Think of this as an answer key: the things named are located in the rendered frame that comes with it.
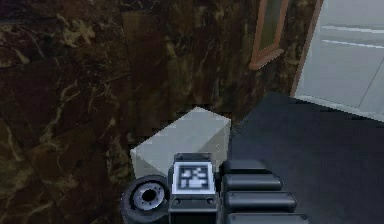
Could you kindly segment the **grey box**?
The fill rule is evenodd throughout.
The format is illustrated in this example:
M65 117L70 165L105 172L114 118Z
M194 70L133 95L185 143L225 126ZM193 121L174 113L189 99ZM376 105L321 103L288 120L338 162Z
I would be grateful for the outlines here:
M227 159L231 120L195 107L130 150L134 176L168 175L177 153L210 153L215 170Z

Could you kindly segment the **white door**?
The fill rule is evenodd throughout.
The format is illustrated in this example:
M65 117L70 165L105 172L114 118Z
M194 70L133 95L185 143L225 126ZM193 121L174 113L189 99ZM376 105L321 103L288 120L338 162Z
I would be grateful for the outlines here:
M384 0L323 0L294 96L384 122Z

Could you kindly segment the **brown framed picture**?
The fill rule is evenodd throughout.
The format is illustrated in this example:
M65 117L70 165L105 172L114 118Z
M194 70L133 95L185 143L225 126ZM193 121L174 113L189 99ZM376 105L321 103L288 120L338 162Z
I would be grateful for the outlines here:
M260 0L253 41L251 70L258 70L283 53L280 40L289 0Z

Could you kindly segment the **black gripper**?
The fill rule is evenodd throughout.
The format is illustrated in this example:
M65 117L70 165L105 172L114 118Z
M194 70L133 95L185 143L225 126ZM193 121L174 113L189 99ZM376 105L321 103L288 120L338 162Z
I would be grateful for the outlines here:
M120 196L124 224L169 224L167 178L148 175L135 179Z

